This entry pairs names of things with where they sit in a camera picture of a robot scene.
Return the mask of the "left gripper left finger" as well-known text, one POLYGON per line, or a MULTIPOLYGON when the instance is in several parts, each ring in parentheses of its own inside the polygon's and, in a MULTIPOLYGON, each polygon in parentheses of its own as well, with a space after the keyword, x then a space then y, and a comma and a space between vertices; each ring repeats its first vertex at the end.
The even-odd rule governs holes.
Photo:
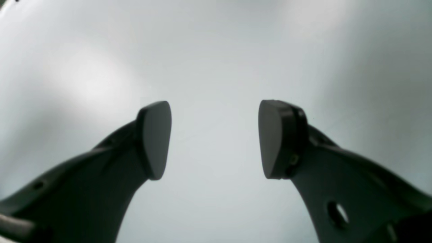
POLYGON ((114 243, 135 192, 162 178, 171 108, 159 101, 90 151, 1 200, 1 239, 12 243, 114 243))

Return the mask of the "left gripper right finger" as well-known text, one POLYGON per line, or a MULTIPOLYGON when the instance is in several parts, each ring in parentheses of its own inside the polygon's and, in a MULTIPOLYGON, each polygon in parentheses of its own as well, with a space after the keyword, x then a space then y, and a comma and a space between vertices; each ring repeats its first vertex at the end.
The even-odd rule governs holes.
POLYGON ((294 184, 320 243, 431 242, 431 196, 339 147, 300 107, 262 100, 258 131, 265 177, 294 184))

